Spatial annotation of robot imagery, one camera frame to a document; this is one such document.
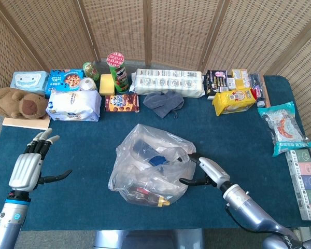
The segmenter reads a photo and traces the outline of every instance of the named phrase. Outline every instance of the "blue tablecloth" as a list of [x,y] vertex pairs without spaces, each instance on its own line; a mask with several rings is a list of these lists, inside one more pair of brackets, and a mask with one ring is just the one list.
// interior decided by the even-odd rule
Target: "blue tablecloth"
[[[288,81],[266,76],[272,105],[294,101]],[[192,141],[197,151],[216,161],[281,224],[308,226],[301,220],[285,155],[272,157],[273,144],[256,106],[246,112],[216,117],[206,97],[185,98],[178,118],[164,119],[146,108],[140,113],[105,113],[99,122],[51,121],[61,139],[50,148],[43,176],[72,174],[57,183],[39,185],[32,198],[24,230],[184,229],[237,227],[224,211],[221,192],[211,186],[189,187],[164,208],[127,203],[108,190],[116,147],[136,124],[153,126]],[[303,130],[299,115],[296,119]],[[0,211],[10,191],[8,182],[18,155],[39,131],[3,127],[0,135]],[[197,167],[195,177],[202,176]]]

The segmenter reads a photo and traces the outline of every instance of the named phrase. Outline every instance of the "blue and white package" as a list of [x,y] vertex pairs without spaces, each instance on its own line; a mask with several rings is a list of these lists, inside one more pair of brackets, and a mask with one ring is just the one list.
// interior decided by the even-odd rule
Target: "blue and white package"
[[46,112],[53,120],[97,122],[101,100],[98,91],[52,91]]
[[291,149],[311,148],[311,141],[303,135],[296,123],[295,106],[292,101],[269,108],[258,108],[258,112],[271,130],[273,157]]
[[83,69],[51,70],[48,76],[45,97],[51,91],[72,92],[79,90],[79,82],[84,77]]
[[45,71],[14,72],[10,87],[44,95],[47,76]]

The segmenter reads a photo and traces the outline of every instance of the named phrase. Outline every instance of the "yellow box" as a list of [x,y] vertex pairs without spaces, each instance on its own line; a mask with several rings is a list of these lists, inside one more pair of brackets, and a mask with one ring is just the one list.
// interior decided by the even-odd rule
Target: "yellow box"
[[216,115],[244,112],[256,102],[251,88],[217,93],[212,101]]
[[102,74],[100,76],[99,93],[102,96],[115,95],[115,87],[112,74]]
[[246,69],[233,69],[232,77],[235,79],[237,90],[251,87],[248,71]]

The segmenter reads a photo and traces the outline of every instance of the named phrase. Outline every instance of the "white snack package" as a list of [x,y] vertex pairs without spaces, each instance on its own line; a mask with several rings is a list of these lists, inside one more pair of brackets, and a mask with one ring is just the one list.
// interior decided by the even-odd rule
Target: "white snack package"
[[205,95],[203,75],[199,71],[137,69],[131,74],[130,91],[146,95],[169,90],[178,92],[182,97],[199,98]]
[[108,188],[129,203],[163,207],[177,201],[192,179],[195,163],[188,154],[193,143],[169,132],[138,124],[116,148]]
[[98,91],[52,91],[46,112],[53,120],[98,121],[101,99]]

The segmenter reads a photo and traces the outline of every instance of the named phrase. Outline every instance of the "pringles can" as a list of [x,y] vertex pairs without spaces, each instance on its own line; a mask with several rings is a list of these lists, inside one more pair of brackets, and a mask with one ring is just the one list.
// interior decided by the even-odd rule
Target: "pringles can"
[[107,56],[106,62],[112,74],[116,90],[118,92],[126,92],[129,88],[129,83],[124,67],[123,54],[118,52],[110,53]]

